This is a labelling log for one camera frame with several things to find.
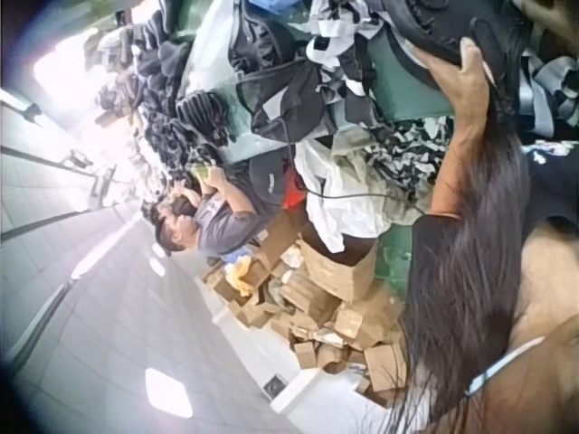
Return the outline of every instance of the long black hair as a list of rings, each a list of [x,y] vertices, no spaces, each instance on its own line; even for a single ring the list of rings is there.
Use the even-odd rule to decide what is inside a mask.
[[[465,391],[506,352],[521,282],[527,160],[514,128],[493,109],[465,170],[457,230],[442,235],[438,267],[418,278],[401,316],[407,385],[428,396],[430,423],[460,404],[458,428],[468,411],[484,415],[484,406],[469,409]],[[392,432],[403,432],[418,411],[409,396],[399,397]]]

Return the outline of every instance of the red object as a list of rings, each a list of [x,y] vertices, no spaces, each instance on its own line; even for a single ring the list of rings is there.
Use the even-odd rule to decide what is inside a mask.
[[[293,208],[298,203],[302,203],[306,199],[307,192],[302,192],[298,188],[299,174],[296,169],[291,168],[285,173],[286,177],[286,194],[283,199],[283,209],[288,210]]]

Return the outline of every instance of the green bin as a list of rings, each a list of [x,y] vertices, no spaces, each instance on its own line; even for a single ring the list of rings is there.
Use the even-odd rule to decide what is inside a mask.
[[[406,299],[412,251],[412,226],[393,224],[380,235],[375,277],[388,282],[402,300]]]

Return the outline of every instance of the pile of cardboard boxes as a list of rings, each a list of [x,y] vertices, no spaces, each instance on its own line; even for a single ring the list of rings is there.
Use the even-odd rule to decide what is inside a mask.
[[[303,262],[292,269],[281,256],[296,244]],[[303,209],[284,212],[271,224],[243,277],[256,288],[251,297],[241,297],[229,284],[220,263],[202,281],[242,324],[267,327],[287,340],[302,369],[355,370],[362,375],[356,391],[389,408],[402,396],[406,375],[398,325],[403,304],[387,284],[374,280],[376,240],[346,236],[345,244],[344,252],[330,253]],[[285,307],[266,289],[272,279],[280,281]]]

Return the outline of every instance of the wire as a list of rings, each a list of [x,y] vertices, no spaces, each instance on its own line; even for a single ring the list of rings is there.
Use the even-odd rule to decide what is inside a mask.
[[[288,150],[289,150],[289,160],[291,162],[291,167],[292,169],[298,173],[298,170],[296,169],[296,166],[294,164],[293,161],[293,155],[291,154],[291,143],[288,143]],[[426,212],[424,212],[423,210],[421,210],[418,206],[416,206],[414,203],[411,203],[407,198],[401,198],[399,196],[394,196],[393,194],[382,194],[382,193],[359,193],[359,194],[344,194],[341,196],[328,196],[322,193],[318,193],[318,192],[314,192],[312,190],[309,190],[308,187],[306,185],[298,185],[298,178],[296,178],[295,180],[295,187],[301,191],[301,192],[306,192],[306,193],[310,193],[313,194],[314,196],[317,196],[321,199],[330,199],[330,200],[337,200],[337,199],[354,199],[357,197],[382,197],[385,199],[392,199],[395,200],[399,203],[402,203],[405,206],[408,206],[410,208],[413,208],[414,210],[416,210],[420,215],[426,215]]]

